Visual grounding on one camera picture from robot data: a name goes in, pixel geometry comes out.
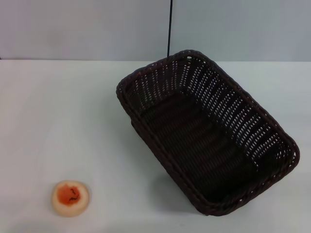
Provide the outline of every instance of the table surface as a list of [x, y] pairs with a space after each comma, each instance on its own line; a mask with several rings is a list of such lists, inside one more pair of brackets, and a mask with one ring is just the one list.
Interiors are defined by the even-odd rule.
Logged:
[[[132, 128], [115, 94], [149, 62], [0, 61], [0, 231], [4, 233], [310, 232], [311, 63], [219, 62], [297, 142], [294, 171], [222, 217], [195, 210]], [[53, 186], [91, 192], [57, 216]]]

